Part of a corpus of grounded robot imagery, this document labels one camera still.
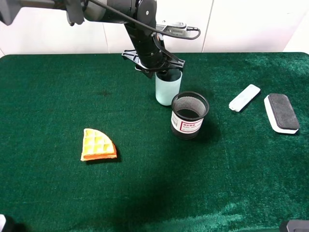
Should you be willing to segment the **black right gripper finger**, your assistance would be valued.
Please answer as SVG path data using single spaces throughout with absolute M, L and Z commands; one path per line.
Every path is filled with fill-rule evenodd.
M 185 67 L 185 60 L 179 59 L 174 54 L 165 54 L 165 70 L 177 69 L 179 71 L 183 71 Z

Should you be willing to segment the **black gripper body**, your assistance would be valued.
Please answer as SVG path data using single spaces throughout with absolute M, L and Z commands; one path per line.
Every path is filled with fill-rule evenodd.
M 140 63 L 136 64 L 138 70 L 167 71 L 164 69 L 166 57 L 156 46 L 152 32 L 139 29 L 135 24 L 124 26 L 140 59 Z

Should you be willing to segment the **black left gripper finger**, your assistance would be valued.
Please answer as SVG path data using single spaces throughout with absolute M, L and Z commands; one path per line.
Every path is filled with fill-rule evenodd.
M 135 64 L 139 64 L 140 63 L 140 59 L 139 59 L 139 56 L 137 54 L 137 51 L 134 50 L 134 49 L 133 50 L 125 50 L 122 53 L 122 57 L 123 57 L 123 59 L 131 60 Z

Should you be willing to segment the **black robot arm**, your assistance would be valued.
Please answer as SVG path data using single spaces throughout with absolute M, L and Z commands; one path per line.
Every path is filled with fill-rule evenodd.
M 145 75 L 184 68 L 184 60 L 166 50 L 165 32 L 156 29 L 155 0 L 2 0 L 1 22 L 11 25 L 23 7 L 66 11 L 71 25 L 85 20 L 124 24 L 134 49 L 125 50 L 122 57 Z

